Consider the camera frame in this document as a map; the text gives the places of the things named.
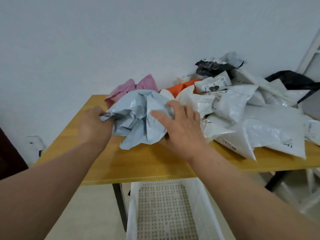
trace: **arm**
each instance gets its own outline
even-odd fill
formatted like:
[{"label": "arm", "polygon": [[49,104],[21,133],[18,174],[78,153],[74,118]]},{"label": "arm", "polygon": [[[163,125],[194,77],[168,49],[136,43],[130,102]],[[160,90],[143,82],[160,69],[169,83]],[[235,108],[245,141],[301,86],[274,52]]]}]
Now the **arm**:
[{"label": "arm", "polygon": [[319,226],[255,183],[205,143],[200,115],[170,101],[175,120],[151,114],[167,129],[167,146],[186,160],[218,204],[236,239],[318,239]]},{"label": "arm", "polygon": [[46,237],[111,137],[113,121],[99,119],[104,113],[85,112],[75,148],[0,181],[0,239]]}]

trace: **pink package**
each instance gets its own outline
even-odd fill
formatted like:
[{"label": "pink package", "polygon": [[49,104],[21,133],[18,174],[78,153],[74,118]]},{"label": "pink package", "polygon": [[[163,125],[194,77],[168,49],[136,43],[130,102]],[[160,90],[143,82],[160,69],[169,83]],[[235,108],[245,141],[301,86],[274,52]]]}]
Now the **pink package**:
[{"label": "pink package", "polygon": [[108,109],[119,99],[121,99],[126,93],[138,90],[138,89],[149,89],[158,92],[158,87],[152,75],[149,74],[143,78],[138,84],[134,83],[133,79],[129,79],[124,84],[117,86],[104,100]]}]

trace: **white plastic basket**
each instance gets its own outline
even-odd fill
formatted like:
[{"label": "white plastic basket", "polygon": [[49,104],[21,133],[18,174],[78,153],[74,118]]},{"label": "white plastic basket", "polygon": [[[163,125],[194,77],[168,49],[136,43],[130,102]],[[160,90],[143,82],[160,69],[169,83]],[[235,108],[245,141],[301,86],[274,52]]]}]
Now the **white plastic basket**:
[{"label": "white plastic basket", "polygon": [[198,178],[131,183],[126,240],[224,240]]}]

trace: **tiled floor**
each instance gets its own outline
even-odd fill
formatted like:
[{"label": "tiled floor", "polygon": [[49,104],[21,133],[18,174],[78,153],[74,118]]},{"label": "tiled floor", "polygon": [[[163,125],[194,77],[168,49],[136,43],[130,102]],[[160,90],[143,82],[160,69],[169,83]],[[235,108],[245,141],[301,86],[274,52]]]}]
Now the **tiled floor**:
[{"label": "tiled floor", "polygon": [[[261,185],[265,185],[269,175],[251,174],[251,177]],[[306,197],[306,179],[304,171],[295,171],[286,180],[291,186],[292,191],[298,199]],[[123,192],[126,206],[129,206],[130,197],[127,193],[130,190],[130,183],[123,184]],[[279,187],[276,194],[286,200],[286,192]],[[234,240],[230,228],[222,216],[221,211],[210,198],[212,207],[217,215],[220,227],[226,240]],[[312,207],[307,212],[307,217],[320,223],[320,204]],[[114,196],[112,185],[93,185],[79,187],[69,205],[59,218],[53,229],[50,231],[46,240],[100,240],[100,239],[126,239],[126,233],[123,230],[121,218],[119,215],[117,202]]]}]

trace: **orange package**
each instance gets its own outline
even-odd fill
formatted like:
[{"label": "orange package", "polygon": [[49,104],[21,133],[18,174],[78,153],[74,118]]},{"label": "orange package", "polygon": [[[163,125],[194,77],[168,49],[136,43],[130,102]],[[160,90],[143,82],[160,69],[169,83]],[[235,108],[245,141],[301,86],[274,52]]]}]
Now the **orange package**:
[{"label": "orange package", "polygon": [[181,83],[181,84],[178,84],[176,86],[173,86],[173,87],[170,87],[170,88],[167,88],[167,90],[169,92],[172,93],[172,95],[174,96],[174,98],[176,98],[178,96],[178,94],[184,90],[185,88],[189,87],[189,86],[192,86],[195,84],[195,82],[197,81],[200,81],[200,78],[197,78],[197,79],[194,79],[194,80],[191,80],[191,81],[186,81],[184,83]]}]

